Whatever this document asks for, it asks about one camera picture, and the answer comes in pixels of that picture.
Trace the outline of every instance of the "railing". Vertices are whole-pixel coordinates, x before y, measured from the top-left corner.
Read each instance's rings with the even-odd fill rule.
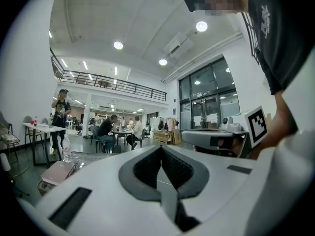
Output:
[[[50,51],[54,75],[58,81],[106,88],[166,101],[166,92],[163,91],[102,75],[64,70],[53,51],[51,49]]]
[[[252,26],[252,19],[248,16],[248,13],[242,12],[242,16],[246,25],[248,37],[250,38],[252,56],[255,58],[255,60],[259,64],[259,60],[255,52],[255,47],[257,47],[258,41],[257,41],[256,33],[254,31],[254,27]]]

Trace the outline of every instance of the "gray floor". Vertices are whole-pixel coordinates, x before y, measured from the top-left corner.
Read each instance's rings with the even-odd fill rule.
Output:
[[[84,139],[82,136],[76,136],[76,135],[69,135],[69,140],[71,142],[71,151],[77,151],[77,152],[85,152],[85,153],[95,153],[95,141],[92,142],[92,145],[90,145],[91,140]],[[159,143],[157,141],[154,141],[153,138],[145,139],[142,142],[142,147],[150,146],[150,145],[161,145],[162,143]],[[126,143],[124,145],[124,140],[120,138],[119,145],[121,145],[122,152],[128,152],[131,151],[131,146]],[[186,149],[192,149],[192,146],[186,143],[181,143],[177,145],[181,148]],[[15,177],[16,181],[16,187],[21,189],[22,191],[28,193],[30,196],[23,195],[23,199],[30,202],[33,206],[41,199],[41,195],[37,189],[37,184],[41,180],[41,175],[47,170],[46,166],[37,166],[34,167],[32,164],[32,150],[31,148],[27,148],[25,151],[24,149],[22,151],[18,151],[18,158],[19,161],[17,163],[13,163],[11,165],[11,176],[14,176],[25,169],[26,166],[28,166],[28,170],[23,173],[20,176]],[[37,162],[45,162],[45,156],[44,151],[41,145],[36,146],[36,161]],[[54,158],[52,155],[49,156],[50,160],[56,160],[57,158]],[[11,160],[15,160],[14,155],[11,155]],[[165,173],[161,170],[158,175],[158,180],[166,183],[170,183]],[[176,198],[176,191],[173,188],[172,185],[164,184],[161,182],[157,183],[157,188],[161,189],[163,188],[163,195],[162,197],[168,196],[168,198],[165,200],[165,202],[170,202],[172,199]]]

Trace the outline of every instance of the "water bottle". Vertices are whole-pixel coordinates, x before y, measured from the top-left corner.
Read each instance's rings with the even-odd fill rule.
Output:
[[[63,158],[67,163],[71,162],[70,141],[68,135],[64,135]]]

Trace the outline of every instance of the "air conditioner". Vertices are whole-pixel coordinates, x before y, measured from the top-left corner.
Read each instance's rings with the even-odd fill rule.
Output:
[[[164,48],[164,53],[166,53],[170,59],[179,59],[180,56],[193,46],[193,42],[187,36],[179,32]]]

